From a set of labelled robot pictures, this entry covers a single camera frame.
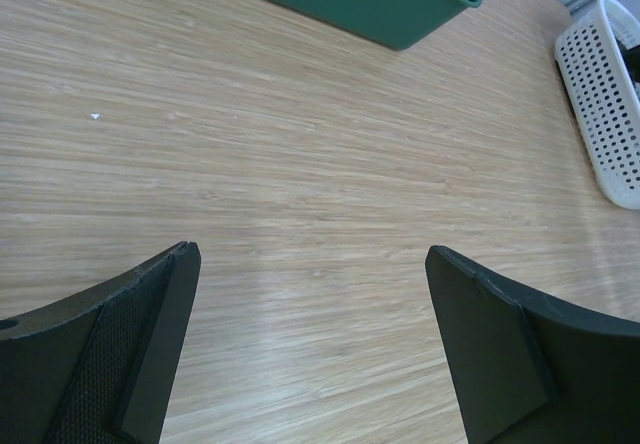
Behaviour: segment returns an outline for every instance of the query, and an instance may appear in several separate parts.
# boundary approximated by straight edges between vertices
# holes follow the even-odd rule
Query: white plastic basket
[[[616,0],[598,5],[558,39],[558,61],[602,192],[640,209],[640,85],[626,70],[616,39],[640,44],[640,23]]]

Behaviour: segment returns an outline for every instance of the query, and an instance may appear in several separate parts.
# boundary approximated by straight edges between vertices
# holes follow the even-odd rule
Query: wooden tabletop
[[[464,442],[434,244],[640,319],[640,220],[596,186],[554,0],[402,53],[261,0],[0,11],[0,316],[197,242],[163,443]]]

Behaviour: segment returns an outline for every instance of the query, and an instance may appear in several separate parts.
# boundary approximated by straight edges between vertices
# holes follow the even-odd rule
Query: wooden table
[[[0,10],[0,315],[196,241],[164,443],[464,442],[433,244],[640,319],[640,220],[595,184],[554,0],[402,53],[261,0]]]

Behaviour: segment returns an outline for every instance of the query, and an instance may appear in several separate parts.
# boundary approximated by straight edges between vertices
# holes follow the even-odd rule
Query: wood grain surface
[[[0,316],[197,242],[165,444],[465,442],[433,244],[640,319],[638,213],[594,181],[554,0],[402,53],[261,0],[0,11]]]

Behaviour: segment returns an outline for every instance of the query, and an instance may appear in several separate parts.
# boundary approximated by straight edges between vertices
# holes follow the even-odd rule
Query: black mesh panel
[[[104,305],[47,444],[124,444],[112,422],[145,328],[168,281],[170,263],[149,270]]]

